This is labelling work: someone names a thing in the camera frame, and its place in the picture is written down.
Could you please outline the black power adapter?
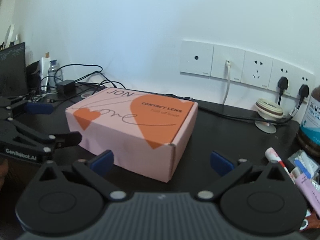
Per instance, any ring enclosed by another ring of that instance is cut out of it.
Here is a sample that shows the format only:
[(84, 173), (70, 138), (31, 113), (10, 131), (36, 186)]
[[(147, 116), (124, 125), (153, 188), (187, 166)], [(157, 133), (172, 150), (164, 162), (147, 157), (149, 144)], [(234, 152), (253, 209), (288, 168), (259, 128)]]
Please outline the black power adapter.
[(61, 95), (70, 95), (76, 91), (74, 80), (64, 80), (56, 85), (56, 91)]

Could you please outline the brown fish oil bottle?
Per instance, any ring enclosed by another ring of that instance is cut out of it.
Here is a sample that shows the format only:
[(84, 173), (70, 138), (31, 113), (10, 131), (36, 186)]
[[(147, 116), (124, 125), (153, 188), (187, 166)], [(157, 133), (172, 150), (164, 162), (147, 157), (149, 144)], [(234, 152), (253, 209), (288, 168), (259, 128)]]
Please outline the brown fish oil bottle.
[(310, 96), (305, 114), (303, 116), (297, 138), (305, 152), (319, 157), (320, 135), (319, 86)]

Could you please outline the round metal disc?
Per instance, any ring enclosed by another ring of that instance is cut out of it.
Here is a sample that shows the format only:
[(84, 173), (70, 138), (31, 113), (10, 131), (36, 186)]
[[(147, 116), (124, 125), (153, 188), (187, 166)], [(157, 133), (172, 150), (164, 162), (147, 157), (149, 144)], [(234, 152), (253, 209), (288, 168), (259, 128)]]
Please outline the round metal disc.
[(87, 97), (89, 97), (91, 95), (92, 95), (92, 93), (83, 93), (80, 96), (81, 96), (82, 99), (85, 99), (85, 98), (87, 98)]

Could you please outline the black plug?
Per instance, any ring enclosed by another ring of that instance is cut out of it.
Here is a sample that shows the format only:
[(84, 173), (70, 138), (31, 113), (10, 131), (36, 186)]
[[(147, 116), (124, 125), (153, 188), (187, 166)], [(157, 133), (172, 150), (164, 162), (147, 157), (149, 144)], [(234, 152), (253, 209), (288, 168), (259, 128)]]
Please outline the black plug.
[(284, 91), (288, 89), (289, 87), (289, 81), (287, 79), (287, 77), (285, 76), (282, 76), (278, 83), (277, 83), (277, 86), (279, 88), (279, 98), (278, 98), (278, 105), (280, 105), (281, 103), (281, 99), (283, 97), (283, 94), (284, 94)]
[(295, 108), (295, 110), (292, 112), (292, 115), (291, 115), (292, 117), (294, 117), (297, 114), (304, 99), (309, 96), (309, 86), (306, 84), (301, 85), (301, 87), (298, 91), (298, 94), (299, 94), (299, 103), (298, 103), (297, 107)]

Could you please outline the white wall socket panel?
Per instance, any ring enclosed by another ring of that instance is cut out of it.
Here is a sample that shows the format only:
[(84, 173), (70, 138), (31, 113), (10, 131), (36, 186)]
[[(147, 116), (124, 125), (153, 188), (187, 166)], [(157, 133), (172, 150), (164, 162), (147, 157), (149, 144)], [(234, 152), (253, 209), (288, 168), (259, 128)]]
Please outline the white wall socket panel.
[(196, 41), (182, 41), (180, 72), (279, 92), (278, 81), (288, 79), (284, 95), (299, 98), (302, 85), (315, 86), (315, 75), (300, 67), (243, 49)]

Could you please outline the pink cardboard box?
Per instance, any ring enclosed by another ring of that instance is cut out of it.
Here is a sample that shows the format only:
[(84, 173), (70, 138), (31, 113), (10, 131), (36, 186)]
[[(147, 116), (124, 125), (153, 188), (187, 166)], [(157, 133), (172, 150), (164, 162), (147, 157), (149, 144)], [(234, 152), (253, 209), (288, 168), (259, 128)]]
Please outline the pink cardboard box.
[(94, 155), (106, 150), (114, 164), (169, 182), (193, 132), (196, 102), (107, 87), (65, 110), (68, 127), (82, 135), (79, 146)]

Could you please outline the clear water bottle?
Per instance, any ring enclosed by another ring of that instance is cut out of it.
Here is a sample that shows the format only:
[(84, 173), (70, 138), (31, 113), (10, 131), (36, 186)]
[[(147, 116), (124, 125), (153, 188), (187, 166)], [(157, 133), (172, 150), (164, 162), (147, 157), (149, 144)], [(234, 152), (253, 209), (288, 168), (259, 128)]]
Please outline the clear water bottle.
[(63, 81), (62, 70), (57, 60), (51, 60), (48, 69), (49, 88), (52, 93), (56, 92), (56, 85)]

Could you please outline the open laptop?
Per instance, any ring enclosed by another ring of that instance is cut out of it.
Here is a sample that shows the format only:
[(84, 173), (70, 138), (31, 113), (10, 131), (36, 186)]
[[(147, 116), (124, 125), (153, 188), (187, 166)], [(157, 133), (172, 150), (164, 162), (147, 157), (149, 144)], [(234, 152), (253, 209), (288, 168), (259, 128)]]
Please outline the open laptop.
[(1, 96), (19, 96), (28, 93), (25, 43), (1, 50)]

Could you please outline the white red lip balm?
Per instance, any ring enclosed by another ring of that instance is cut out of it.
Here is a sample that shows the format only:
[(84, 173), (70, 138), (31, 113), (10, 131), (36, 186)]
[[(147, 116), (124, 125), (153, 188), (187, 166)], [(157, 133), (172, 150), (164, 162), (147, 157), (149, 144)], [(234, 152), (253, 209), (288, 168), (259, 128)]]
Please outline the white red lip balm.
[(291, 174), (289, 173), (281, 157), (277, 154), (277, 152), (272, 147), (268, 148), (265, 151), (265, 157), (269, 162), (275, 161), (279, 163), (282, 166), (282, 168), (285, 170), (285, 172), (288, 174), (288, 176), (292, 179)]

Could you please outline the black plug left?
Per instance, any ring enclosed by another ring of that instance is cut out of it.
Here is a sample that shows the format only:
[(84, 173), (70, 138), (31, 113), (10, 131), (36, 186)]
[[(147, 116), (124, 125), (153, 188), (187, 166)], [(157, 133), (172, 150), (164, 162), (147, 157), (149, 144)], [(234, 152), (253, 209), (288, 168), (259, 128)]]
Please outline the black plug left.
[(284, 94), (284, 91), (288, 89), (289, 87), (289, 81), (287, 79), (287, 77), (285, 76), (282, 76), (278, 83), (277, 83), (277, 86), (279, 88), (279, 98), (278, 98), (278, 105), (280, 105), (281, 103), (281, 99), (283, 97), (283, 94)]

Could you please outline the round white mirror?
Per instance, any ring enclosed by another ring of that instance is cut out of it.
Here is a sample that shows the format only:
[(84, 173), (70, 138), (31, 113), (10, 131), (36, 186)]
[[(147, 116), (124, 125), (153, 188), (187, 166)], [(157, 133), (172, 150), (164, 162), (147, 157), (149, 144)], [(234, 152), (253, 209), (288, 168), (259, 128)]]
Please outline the round white mirror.
[(15, 24), (12, 23), (6, 33), (5, 39), (4, 39), (4, 48), (8, 48), (10, 46), (11, 40), (12, 40), (12, 36), (14, 34), (14, 28), (15, 28)]

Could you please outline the round cream suction holder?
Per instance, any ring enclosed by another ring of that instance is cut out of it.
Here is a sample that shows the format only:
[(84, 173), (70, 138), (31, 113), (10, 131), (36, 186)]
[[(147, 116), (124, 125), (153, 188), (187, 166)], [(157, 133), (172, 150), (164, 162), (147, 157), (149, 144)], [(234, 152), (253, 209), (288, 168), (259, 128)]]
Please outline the round cream suction holder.
[(257, 128), (267, 134), (276, 133), (277, 129), (275, 127), (275, 122), (280, 121), (283, 118), (283, 109), (277, 103), (266, 99), (258, 99), (255, 103), (255, 107), (257, 109), (257, 113), (263, 119), (272, 121), (255, 121), (254, 123)]

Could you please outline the black plug right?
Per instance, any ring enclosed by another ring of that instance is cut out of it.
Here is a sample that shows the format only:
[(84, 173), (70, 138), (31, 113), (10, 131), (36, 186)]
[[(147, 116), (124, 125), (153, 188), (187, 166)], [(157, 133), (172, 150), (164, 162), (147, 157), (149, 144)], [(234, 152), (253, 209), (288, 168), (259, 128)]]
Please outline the black plug right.
[(309, 96), (309, 86), (306, 84), (301, 85), (301, 87), (298, 91), (298, 94), (299, 94), (299, 103), (298, 103), (297, 107), (295, 108), (295, 110), (292, 112), (292, 115), (291, 115), (292, 117), (294, 117), (297, 114), (304, 99)]

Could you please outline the white lotion bottle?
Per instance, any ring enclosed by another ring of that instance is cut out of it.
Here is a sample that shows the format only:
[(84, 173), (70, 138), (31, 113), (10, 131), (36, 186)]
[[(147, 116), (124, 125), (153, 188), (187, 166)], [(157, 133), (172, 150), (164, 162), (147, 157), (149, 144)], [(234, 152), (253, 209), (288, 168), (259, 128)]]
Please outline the white lotion bottle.
[(42, 92), (47, 90), (48, 79), (49, 79), (49, 67), (50, 67), (50, 54), (47, 52), (44, 57), (40, 60), (40, 73), (41, 73), (41, 85), (40, 89)]

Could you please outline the pink tube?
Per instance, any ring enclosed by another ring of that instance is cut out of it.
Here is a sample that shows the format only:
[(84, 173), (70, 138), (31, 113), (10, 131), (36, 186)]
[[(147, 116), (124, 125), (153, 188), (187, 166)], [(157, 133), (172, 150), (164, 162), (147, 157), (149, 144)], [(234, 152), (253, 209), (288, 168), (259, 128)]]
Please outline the pink tube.
[(303, 173), (296, 178), (296, 186), (300, 189), (304, 197), (309, 201), (318, 216), (320, 216), (319, 192), (312, 185), (311, 181)]

